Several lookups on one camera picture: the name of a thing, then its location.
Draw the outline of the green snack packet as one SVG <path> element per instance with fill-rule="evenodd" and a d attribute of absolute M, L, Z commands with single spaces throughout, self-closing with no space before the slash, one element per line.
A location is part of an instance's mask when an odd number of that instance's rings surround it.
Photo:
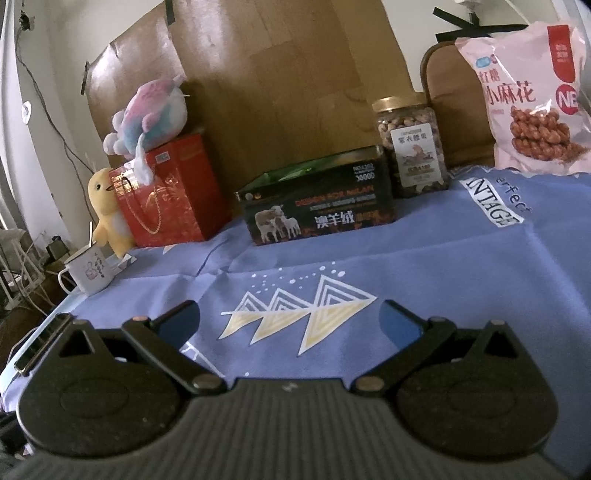
<path fill-rule="evenodd" d="M 273 185 L 280 181 L 291 180 L 311 173 L 324 171 L 325 169 L 334 167 L 338 163 L 339 159 L 335 156 L 331 156 L 287 165 L 286 167 L 267 171 L 262 175 L 259 175 L 259 177 L 256 177 L 247 183 L 245 187 L 253 188 Z"/>

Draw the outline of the white enamel mug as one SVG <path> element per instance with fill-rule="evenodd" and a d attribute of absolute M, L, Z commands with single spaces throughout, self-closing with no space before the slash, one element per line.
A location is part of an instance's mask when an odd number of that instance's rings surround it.
<path fill-rule="evenodd" d="M 114 279 L 114 270 L 107 264 L 96 243 L 85 246 L 67 258 L 64 268 L 57 274 L 58 284 L 64 292 L 70 294 L 72 290 L 63 282 L 65 274 L 69 274 L 76 287 L 87 296 L 104 290 Z"/>

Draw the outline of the yellow duck plush toy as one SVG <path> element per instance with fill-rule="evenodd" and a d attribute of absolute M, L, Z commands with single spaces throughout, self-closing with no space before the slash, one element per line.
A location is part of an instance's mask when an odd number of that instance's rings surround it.
<path fill-rule="evenodd" d="M 119 207 L 110 170 L 95 172 L 88 182 L 88 196 L 98 223 L 92 240 L 99 247 L 109 245 L 115 256 L 122 259 L 135 246 L 132 233 Z"/>

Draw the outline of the blue patterned tablecloth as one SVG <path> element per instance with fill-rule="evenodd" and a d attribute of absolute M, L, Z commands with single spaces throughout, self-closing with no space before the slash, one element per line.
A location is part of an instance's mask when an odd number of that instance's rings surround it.
<path fill-rule="evenodd" d="M 256 246 L 242 221 L 214 239 L 134 251 L 106 290 L 70 308 L 96 327 L 197 301 L 181 350 L 246 388 L 135 467 L 29 459 L 15 479 L 560 479 L 590 465 L 590 178 L 470 168 L 406 201 L 391 224 Z M 468 328 L 516 333 L 554 392 L 543 452 L 507 466 L 419 446 L 378 402 L 314 405 L 398 350 L 380 324 L 394 300 Z"/>

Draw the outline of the red gift bag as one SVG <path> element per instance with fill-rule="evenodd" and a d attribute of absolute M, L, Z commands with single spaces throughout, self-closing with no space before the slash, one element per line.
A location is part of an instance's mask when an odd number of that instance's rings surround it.
<path fill-rule="evenodd" d="M 154 174 L 147 186 L 139 183 L 132 163 L 110 171 L 116 199 L 139 247 L 200 242 L 214 237 L 231 221 L 204 136 L 178 137 L 146 153 Z"/>

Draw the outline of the black sheep print box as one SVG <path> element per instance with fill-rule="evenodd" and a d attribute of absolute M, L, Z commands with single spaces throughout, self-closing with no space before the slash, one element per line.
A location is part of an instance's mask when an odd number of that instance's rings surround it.
<path fill-rule="evenodd" d="M 332 168 L 235 192 L 253 242 L 287 242 L 396 220 L 382 147 L 331 156 L 339 159 Z"/>

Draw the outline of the pink blue plush toy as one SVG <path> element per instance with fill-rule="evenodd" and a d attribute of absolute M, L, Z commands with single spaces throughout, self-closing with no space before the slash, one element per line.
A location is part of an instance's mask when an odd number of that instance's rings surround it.
<path fill-rule="evenodd" d="M 103 150 L 130 160 L 141 186 L 151 185 L 154 178 L 147 152 L 177 137 L 187 122 L 186 95 L 180 89 L 184 80 L 177 75 L 141 85 L 127 106 L 112 117 L 113 131 L 105 136 Z"/>

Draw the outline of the brown chair back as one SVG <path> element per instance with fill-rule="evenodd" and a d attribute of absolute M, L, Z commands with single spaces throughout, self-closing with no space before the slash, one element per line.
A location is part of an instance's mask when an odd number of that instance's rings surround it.
<path fill-rule="evenodd" d="M 495 140 L 476 73 L 452 42 L 432 46 L 420 68 L 422 86 L 439 125 L 446 166 L 492 167 Z"/>

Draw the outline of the brown cardboard backdrop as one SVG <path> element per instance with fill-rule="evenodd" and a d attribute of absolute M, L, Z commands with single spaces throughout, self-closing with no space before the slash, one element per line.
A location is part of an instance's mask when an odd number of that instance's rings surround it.
<path fill-rule="evenodd" d="M 165 1 L 91 64 L 100 136 L 137 88 L 183 76 L 224 189 L 263 172 L 377 142 L 373 103 L 413 89 L 379 1 Z"/>

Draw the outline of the pink twisted snack bag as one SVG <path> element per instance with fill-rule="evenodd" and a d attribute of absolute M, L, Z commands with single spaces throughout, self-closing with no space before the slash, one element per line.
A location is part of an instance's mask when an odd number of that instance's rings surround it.
<path fill-rule="evenodd" d="M 576 26 L 536 22 L 455 46 L 482 86 L 497 169 L 590 172 L 590 114 L 579 105 L 586 44 Z"/>

